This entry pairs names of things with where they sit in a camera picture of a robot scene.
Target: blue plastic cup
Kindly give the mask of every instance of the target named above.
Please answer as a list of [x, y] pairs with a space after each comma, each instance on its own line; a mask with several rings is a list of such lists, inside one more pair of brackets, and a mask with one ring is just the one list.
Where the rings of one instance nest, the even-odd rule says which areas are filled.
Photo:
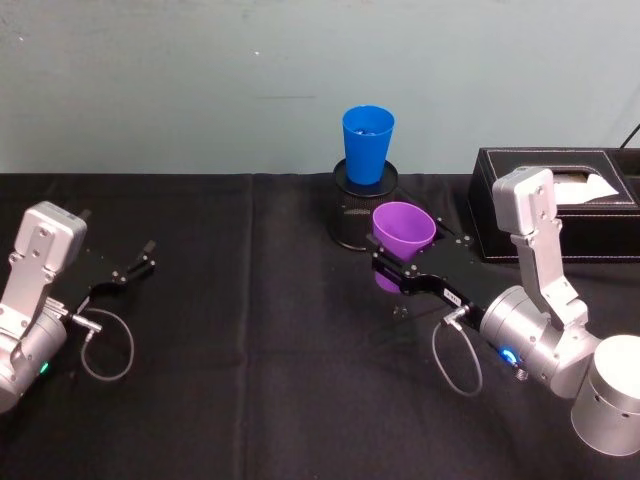
[[347, 177], [358, 185], [380, 181], [395, 120], [375, 105], [353, 107], [342, 117]]

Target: black fabric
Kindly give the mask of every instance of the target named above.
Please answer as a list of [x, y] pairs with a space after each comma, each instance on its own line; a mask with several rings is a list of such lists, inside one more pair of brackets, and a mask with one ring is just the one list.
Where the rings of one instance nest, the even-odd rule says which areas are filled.
[[[468, 180], [400, 183], [461, 228]], [[158, 242], [155, 275], [104, 302], [136, 337], [131, 374], [116, 385], [89, 378], [72, 336], [0, 418], [2, 478], [638, 477], [640, 456], [583, 445], [571, 403], [516, 382], [473, 333], [484, 391], [452, 392], [427, 348], [446, 308], [376, 287], [367, 255], [326, 231], [334, 194], [330, 175], [0, 176], [0, 252], [10, 252], [22, 211], [44, 198], [90, 208], [87, 245], [114, 258]], [[518, 280], [515, 266], [489, 268]], [[640, 334], [640, 265], [566, 271], [596, 335]], [[398, 305], [431, 313], [394, 325]], [[471, 387], [462, 342], [445, 331], [439, 345]]]

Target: white label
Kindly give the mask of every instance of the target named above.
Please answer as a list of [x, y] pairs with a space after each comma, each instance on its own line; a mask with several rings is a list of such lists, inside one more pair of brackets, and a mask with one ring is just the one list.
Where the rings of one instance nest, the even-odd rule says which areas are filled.
[[457, 307], [462, 305], [462, 300], [460, 300], [458, 297], [456, 297], [453, 293], [451, 293], [451, 291], [447, 290], [446, 288], [444, 289], [444, 296], [445, 298], [451, 300], [451, 302], [453, 302]]

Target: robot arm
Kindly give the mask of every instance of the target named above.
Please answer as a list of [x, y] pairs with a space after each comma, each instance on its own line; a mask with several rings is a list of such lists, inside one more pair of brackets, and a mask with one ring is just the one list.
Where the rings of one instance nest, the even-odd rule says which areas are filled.
[[609, 455], [640, 450], [640, 338], [604, 341], [585, 326], [587, 306], [564, 276], [553, 173], [523, 167], [493, 186], [500, 229], [518, 249], [522, 285], [509, 285], [469, 252], [468, 236], [438, 232], [403, 262], [373, 237], [373, 267], [404, 294], [433, 293], [448, 315], [477, 330], [518, 372], [554, 394], [576, 398], [572, 422], [592, 448]]
[[49, 202], [24, 214], [0, 301], [0, 413], [19, 401], [60, 349], [67, 338], [65, 322], [88, 328], [91, 336], [101, 330], [78, 315], [91, 296], [106, 285], [124, 288], [155, 266], [150, 244], [135, 269], [114, 276], [116, 270], [103, 257], [88, 249], [80, 253], [86, 231], [83, 218]]

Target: cable connector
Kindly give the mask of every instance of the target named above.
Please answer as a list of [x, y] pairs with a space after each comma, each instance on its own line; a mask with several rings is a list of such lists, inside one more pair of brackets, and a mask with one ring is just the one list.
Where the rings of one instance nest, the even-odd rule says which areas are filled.
[[458, 322], [458, 320], [460, 320], [461, 318], [464, 318], [468, 313], [469, 313], [468, 306], [463, 305], [462, 307], [458, 307], [453, 312], [448, 313], [442, 318], [442, 324], [445, 327], [452, 326], [453, 328], [461, 332], [462, 325], [460, 325], [460, 322]]
[[[73, 320], [74, 323], [80, 325], [81, 327], [88, 328], [89, 335], [91, 337], [93, 337], [94, 333], [100, 333], [102, 331], [102, 325], [96, 322], [92, 322], [91, 320], [81, 317], [80, 315], [77, 315], [77, 314], [71, 315], [71, 320]], [[88, 342], [89, 340], [91, 340], [89, 335], [87, 335], [87, 339], [85, 339], [85, 342]]]

